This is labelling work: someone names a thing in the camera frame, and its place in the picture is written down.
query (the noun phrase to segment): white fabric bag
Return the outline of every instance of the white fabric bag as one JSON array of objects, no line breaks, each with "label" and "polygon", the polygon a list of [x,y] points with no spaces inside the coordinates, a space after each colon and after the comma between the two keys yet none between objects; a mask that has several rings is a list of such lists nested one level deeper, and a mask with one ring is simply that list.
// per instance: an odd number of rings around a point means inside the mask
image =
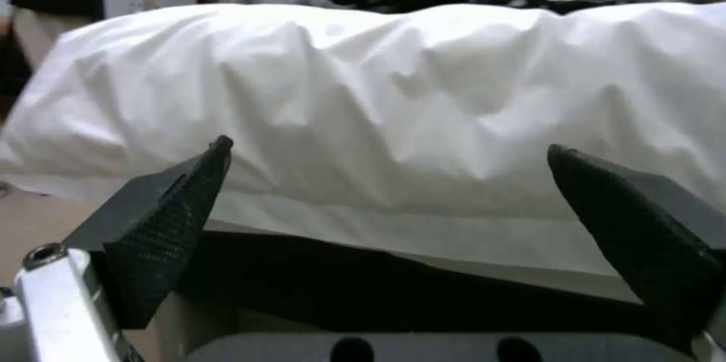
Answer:
[{"label": "white fabric bag", "polygon": [[220,134],[213,218],[446,261],[615,276],[558,192],[560,143],[726,211],[726,5],[558,16],[210,5],[65,34],[0,178],[102,201]]}]

